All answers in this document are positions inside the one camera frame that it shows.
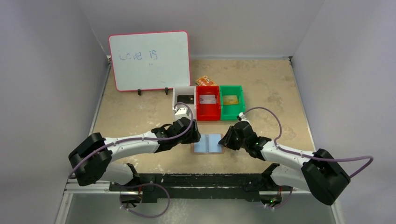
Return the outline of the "white plastic bin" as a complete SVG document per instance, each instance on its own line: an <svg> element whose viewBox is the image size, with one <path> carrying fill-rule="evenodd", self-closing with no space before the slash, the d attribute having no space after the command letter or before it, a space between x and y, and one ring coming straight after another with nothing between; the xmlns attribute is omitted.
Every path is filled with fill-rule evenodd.
<svg viewBox="0 0 396 224"><path fill-rule="evenodd" d="M172 94L173 113L174 113L175 106L178 106L178 107L184 106L184 105L176 105L178 95L194 95L194 104L193 105L186 104L186 105L188 105L188 107L191 109L191 114L193 115L194 119L196 119L197 118L197 116L196 116L196 99L197 99L196 86L181 86L181 87L175 87L173 89L173 94Z"/></svg>

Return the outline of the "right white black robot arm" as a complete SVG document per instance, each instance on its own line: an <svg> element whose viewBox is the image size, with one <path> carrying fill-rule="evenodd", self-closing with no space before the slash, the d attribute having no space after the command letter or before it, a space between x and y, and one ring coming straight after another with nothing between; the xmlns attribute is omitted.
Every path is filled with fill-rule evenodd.
<svg viewBox="0 0 396 224"><path fill-rule="evenodd" d="M302 157L294 148L277 147L274 140L258 136L246 121L230 126L219 144L243 148L253 158L272 162L262 173L266 184L309 191L325 205L332 205L351 181L337 162L327 161L333 158L328 151L319 149Z"/></svg>

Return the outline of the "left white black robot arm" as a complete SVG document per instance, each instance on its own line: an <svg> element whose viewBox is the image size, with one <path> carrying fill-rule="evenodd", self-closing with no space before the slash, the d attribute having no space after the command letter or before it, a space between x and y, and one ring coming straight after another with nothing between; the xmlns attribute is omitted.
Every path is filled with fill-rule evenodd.
<svg viewBox="0 0 396 224"><path fill-rule="evenodd" d="M199 142L200 138L196 121L186 117L135 136L104 138L101 133L92 133L69 154L69 178L76 179L79 186L99 180L127 185L138 174L133 165L117 164L117 160L168 151L178 144Z"/></svg>

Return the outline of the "green plastic bin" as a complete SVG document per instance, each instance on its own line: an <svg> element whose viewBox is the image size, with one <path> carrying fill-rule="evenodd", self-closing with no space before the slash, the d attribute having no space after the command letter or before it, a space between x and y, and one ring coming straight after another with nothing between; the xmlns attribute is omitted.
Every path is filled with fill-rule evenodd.
<svg viewBox="0 0 396 224"><path fill-rule="evenodd" d="M221 85L220 106L221 120L236 120L241 112L245 112L246 104L241 85Z"/></svg>

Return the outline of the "red plastic bin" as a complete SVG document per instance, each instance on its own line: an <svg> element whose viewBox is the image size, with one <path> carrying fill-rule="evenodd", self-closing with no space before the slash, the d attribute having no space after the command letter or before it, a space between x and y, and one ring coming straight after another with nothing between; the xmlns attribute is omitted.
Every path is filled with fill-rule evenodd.
<svg viewBox="0 0 396 224"><path fill-rule="evenodd" d="M218 86L196 87L196 115L198 121L220 120L220 90Z"/></svg>

